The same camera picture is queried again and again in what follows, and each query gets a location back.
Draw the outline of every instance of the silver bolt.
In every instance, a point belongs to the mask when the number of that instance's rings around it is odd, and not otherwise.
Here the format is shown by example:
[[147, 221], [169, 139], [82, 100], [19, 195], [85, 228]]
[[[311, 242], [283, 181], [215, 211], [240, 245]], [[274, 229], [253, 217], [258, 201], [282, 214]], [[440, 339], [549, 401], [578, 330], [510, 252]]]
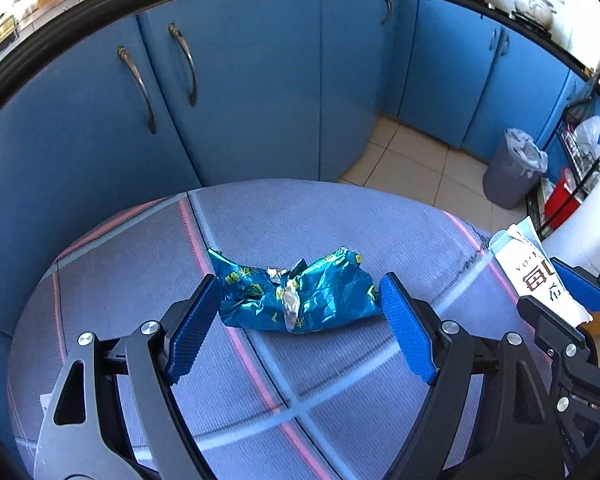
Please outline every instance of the silver bolt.
[[140, 332], [142, 332], [144, 335], [149, 335], [158, 332], [159, 328], [160, 323], [157, 321], [147, 321], [140, 327]]
[[522, 343], [522, 338], [520, 337], [520, 334], [509, 332], [507, 334], [507, 341], [509, 341], [513, 346], [518, 346]]
[[91, 341], [93, 341], [93, 334], [91, 332], [85, 332], [84, 334], [80, 334], [78, 345], [87, 346]]
[[558, 404], [556, 406], [556, 408], [558, 408], [558, 411], [560, 413], [562, 413], [564, 410], [566, 410], [569, 407], [569, 397], [561, 397], [558, 400]]
[[442, 324], [442, 332], [449, 335], [457, 334], [460, 332], [460, 327], [455, 321], [445, 321]]

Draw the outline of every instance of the gray trash can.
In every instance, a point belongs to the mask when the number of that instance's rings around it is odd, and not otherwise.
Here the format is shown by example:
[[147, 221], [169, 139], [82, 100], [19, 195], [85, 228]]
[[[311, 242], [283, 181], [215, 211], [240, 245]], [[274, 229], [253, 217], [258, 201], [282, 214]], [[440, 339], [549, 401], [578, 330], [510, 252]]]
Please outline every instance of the gray trash can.
[[482, 177], [482, 190], [494, 204], [512, 209], [540, 182], [543, 175], [542, 171], [531, 171], [522, 166], [509, 153], [507, 137], [503, 136]]

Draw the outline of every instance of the paper packaging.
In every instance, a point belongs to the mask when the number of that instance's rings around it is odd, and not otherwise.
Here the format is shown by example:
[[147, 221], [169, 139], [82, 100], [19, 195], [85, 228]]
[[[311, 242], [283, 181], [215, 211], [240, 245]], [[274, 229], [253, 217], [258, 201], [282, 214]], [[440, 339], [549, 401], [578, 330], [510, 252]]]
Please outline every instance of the paper packaging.
[[564, 288], [540, 241], [536, 238], [533, 243], [523, 234], [522, 231], [529, 232], [527, 222], [529, 218], [500, 231], [489, 245], [518, 295], [542, 301], [574, 328], [593, 320]]

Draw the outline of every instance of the trash can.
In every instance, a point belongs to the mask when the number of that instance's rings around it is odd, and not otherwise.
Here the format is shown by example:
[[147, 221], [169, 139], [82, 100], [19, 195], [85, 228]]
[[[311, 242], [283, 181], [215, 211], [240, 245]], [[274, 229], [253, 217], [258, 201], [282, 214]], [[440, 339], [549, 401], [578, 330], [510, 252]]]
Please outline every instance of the trash can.
[[482, 178], [485, 197], [494, 204], [512, 209], [546, 173], [547, 156], [521, 130], [507, 130]]

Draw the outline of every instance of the cabinet door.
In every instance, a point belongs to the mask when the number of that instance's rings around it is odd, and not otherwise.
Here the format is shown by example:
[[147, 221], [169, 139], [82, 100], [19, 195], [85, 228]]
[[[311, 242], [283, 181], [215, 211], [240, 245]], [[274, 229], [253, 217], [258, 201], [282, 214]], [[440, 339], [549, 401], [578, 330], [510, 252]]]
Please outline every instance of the cabinet door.
[[396, 16], [395, 46], [390, 61], [389, 79], [382, 107], [385, 113], [394, 117], [398, 116], [404, 83], [407, 80], [417, 13], [418, 0], [400, 0]]
[[[204, 186], [318, 178], [320, 0], [175, 0], [139, 16], [160, 87]], [[188, 44], [197, 77], [176, 40]]]
[[320, 180], [336, 180], [365, 149], [384, 99], [398, 0], [322, 0]]
[[493, 70], [462, 147], [489, 161], [507, 128], [538, 139], [569, 69], [524, 36], [504, 29]]
[[[155, 134], [119, 46], [144, 80]], [[0, 304], [14, 306], [0, 309], [0, 330], [13, 333], [37, 281], [76, 238], [120, 210], [199, 186], [136, 19], [71, 47], [0, 110]]]
[[458, 148], [480, 101], [500, 25], [443, 0], [419, 0], [400, 119]]

